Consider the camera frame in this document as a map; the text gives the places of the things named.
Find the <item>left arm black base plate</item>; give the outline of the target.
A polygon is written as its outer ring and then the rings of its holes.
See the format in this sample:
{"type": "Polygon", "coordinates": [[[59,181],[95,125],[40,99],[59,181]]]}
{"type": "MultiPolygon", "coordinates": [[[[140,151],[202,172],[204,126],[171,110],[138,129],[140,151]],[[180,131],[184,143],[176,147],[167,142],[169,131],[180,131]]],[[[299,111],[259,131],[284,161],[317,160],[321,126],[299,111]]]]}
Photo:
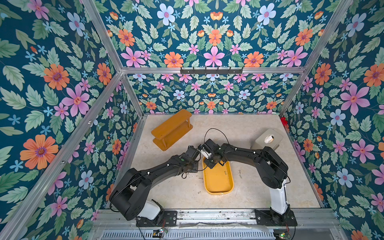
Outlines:
{"type": "Polygon", "coordinates": [[[153,219],[138,217],[137,227],[174,227],[177,225],[177,211],[161,210],[159,214],[153,219]]]}

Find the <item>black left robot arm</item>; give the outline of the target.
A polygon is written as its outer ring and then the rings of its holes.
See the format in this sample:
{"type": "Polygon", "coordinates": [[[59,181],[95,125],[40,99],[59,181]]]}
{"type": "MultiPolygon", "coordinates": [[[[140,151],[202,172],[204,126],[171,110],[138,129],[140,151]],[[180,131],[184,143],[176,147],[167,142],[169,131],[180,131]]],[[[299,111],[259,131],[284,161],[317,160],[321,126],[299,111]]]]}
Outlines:
{"type": "Polygon", "coordinates": [[[128,221],[145,218],[158,224],[164,210],[156,201],[148,201],[150,190],[169,178],[197,173],[197,158],[200,156],[199,150],[188,146],[186,152],[172,156],[156,167],[141,171],[129,169],[112,191],[109,198],[111,205],[128,221]]]}

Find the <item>yellow plastic storage tray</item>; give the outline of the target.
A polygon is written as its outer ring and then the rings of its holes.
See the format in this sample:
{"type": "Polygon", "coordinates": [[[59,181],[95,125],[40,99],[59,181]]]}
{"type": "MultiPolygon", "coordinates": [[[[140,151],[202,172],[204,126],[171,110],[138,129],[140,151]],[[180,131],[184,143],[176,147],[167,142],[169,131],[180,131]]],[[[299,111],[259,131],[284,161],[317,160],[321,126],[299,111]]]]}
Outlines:
{"type": "Polygon", "coordinates": [[[203,162],[203,178],[205,189],[211,195],[228,194],[235,186],[229,162],[223,166],[217,164],[213,169],[208,168],[203,162]]]}

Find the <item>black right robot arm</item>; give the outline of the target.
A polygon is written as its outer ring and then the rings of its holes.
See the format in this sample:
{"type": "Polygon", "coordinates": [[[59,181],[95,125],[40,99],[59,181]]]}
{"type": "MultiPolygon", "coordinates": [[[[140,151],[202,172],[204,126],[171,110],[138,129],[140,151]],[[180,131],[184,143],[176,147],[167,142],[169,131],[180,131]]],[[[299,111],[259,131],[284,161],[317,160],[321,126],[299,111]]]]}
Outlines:
{"type": "Polygon", "coordinates": [[[217,145],[211,139],[198,147],[205,157],[204,163],[210,169],[217,164],[226,162],[238,162],[255,167],[262,182],[269,187],[271,195],[271,211],[283,216],[288,208],[286,184],[288,177],[288,165],[270,147],[262,149],[238,148],[228,143],[217,145]]]}

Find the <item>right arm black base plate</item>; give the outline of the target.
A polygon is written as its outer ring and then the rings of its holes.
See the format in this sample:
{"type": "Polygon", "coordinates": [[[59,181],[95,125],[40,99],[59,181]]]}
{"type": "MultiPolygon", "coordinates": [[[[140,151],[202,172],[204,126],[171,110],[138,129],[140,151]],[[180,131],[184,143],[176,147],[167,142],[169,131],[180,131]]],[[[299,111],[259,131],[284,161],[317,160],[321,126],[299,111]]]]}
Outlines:
{"type": "Polygon", "coordinates": [[[282,215],[271,208],[269,210],[255,209],[255,219],[258,225],[267,227],[297,227],[298,223],[294,212],[287,208],[282,215]]]}

